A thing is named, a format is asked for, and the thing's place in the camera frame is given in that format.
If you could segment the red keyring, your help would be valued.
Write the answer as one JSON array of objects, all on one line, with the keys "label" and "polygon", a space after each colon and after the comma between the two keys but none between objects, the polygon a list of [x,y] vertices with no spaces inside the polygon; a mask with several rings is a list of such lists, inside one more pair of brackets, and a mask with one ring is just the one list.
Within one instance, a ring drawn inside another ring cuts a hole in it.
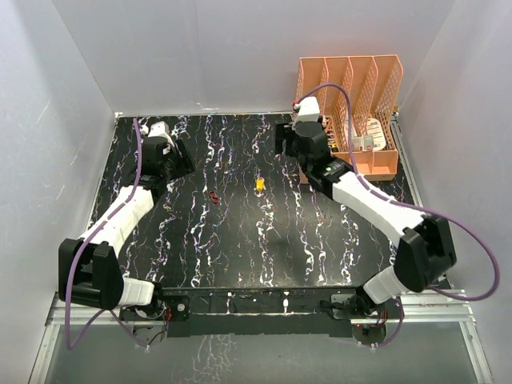
[{"label": "red keyring", "polygon": [[209,196],[213,204],[219,204],[220,198],[214,190],[209,192]]}]

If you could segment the yellow key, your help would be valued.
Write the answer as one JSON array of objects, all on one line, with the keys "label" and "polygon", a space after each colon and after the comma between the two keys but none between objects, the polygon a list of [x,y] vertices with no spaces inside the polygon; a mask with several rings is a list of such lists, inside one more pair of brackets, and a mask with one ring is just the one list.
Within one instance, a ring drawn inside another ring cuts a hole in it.
[{"label": "yellow key", "polygon": [[258,178],[256,180],[256,190],[257,191],[264,191],[266,189],[265,187],[265,179],[264,178]]}]

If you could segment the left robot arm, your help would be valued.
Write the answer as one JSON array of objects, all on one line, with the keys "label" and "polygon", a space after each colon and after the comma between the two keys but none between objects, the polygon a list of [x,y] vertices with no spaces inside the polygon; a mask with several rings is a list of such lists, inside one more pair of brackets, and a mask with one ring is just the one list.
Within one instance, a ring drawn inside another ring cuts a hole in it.
[{"label": "left robot arm", "polygon": [[58,295],[64,302],[113,310],[136,306],[148,319],[160,317],[165,299],[155,284],[122,275],[118,256],[138,223],[167,192],[167,185],[195,171],[181,139],[145,138],[141,159],[114,203],[77,239],[58,248]]}]

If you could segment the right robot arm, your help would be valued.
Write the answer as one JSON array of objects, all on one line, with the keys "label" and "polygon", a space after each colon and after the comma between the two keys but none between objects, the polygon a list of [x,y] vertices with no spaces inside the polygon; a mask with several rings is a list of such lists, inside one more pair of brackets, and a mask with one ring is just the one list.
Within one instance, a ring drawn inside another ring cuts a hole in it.
[{"label": "right robot arm", "polygon": [[421,293],[455,265],[457,258],[446,219],[405,207],[369,184],[348,162],[332,155],[319,122],[279,123],[276,154],[296,158],[308,183],[347,206],[380,230],[396,249],[392,266],[359,286],[345,305],[372,318],[386,301],[407,292]]}]

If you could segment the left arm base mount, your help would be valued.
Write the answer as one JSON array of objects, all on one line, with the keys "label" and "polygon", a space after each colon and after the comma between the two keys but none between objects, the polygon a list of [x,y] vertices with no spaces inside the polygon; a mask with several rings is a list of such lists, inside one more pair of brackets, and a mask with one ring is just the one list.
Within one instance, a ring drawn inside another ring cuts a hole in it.
[{"label": "left arm base mount", "polygon": [[190,336],[190,298],[186,294],[161,291],[148,306],[128,306],[120,309],[119,315],[140,337],[148,334],[150,339],[153,330],[168,338]]}]

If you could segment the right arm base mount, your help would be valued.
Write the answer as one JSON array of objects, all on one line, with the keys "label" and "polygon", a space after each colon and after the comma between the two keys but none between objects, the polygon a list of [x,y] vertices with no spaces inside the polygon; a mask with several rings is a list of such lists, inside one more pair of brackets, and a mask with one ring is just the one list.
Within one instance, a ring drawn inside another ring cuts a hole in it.
[{"label": "right arm base mount", "polygon": [[330,319],[340,322],[341,330],[331,331],[330,336],[352,337],[354,333],[362,336],[385,336],[387,323],[396,319],[403,321],[405,314],[400,301],[390,299],[375,304],[366,296],[357,294],[332,294],[319,302],[319,310]]}]

